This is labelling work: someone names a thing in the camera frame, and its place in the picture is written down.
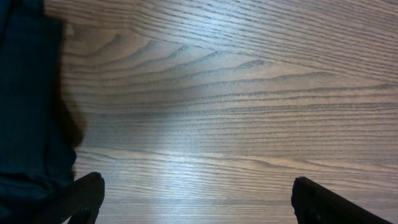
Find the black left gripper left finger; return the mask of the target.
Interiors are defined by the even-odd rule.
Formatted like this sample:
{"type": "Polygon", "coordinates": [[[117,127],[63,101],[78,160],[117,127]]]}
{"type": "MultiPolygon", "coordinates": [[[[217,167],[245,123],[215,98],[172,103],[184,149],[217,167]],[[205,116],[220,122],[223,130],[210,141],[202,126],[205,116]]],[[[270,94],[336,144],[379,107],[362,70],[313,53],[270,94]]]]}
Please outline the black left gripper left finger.
{"type": "Polygon", "coordinates": [[[105,182],[91,172],[41,201],[33,224],[95,224],[104,200],[105,182]]]}

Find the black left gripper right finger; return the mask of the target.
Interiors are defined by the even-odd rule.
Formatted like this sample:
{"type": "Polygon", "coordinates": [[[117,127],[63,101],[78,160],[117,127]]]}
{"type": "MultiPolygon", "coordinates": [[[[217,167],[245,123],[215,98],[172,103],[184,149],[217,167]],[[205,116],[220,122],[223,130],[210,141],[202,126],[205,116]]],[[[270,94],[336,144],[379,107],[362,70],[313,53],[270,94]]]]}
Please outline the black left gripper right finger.
{"type": "Polygon", "coordinates": [[[306,177],[295,179],[291,203],[298,224],[392,224],[306,177]]]}

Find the black garment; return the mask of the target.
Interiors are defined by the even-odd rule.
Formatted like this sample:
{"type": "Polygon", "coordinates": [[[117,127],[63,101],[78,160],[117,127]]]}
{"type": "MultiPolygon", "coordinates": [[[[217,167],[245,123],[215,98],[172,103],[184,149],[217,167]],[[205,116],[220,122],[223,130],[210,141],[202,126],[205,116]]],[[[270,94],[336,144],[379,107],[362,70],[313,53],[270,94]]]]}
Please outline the black garment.
{"type": "Polygon", "coordinates": [[[42,1],[1,1],[1,222],[24,223],[73,182],[75,151],[55,111],[61,21],[42,1]]]}

